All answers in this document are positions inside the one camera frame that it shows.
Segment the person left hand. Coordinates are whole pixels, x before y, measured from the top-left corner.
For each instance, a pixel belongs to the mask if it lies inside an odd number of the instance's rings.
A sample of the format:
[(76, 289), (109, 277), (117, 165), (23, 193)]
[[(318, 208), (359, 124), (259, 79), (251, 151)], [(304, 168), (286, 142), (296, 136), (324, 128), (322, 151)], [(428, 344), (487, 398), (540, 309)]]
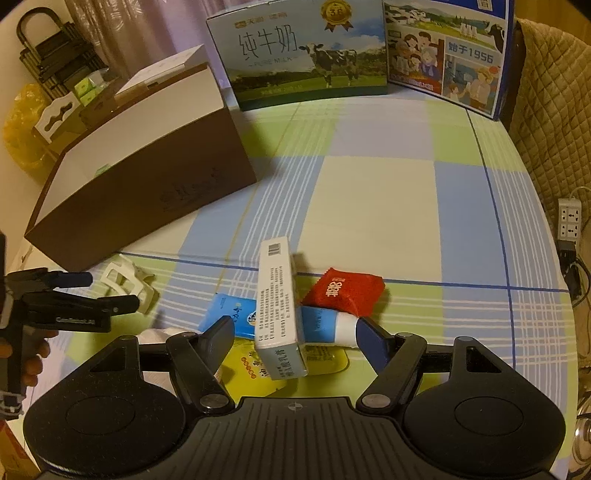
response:
[[(55, 338), (59, 332), (57, 330), (35, 330), (33, 333), (39, 334), (40, 338), (35, 341), (35, 351), (21, 363), (21, 379), (18, 390), (22, 387), (35, 387), (38, 384), (38, 377), (43, 371), (43, 359), (46, 359), (51, 352), (48, 339)], [(1, 330), (1, 360), (9, 359), (13, 354), (13, 347), (5, 334), (5, 330)]]

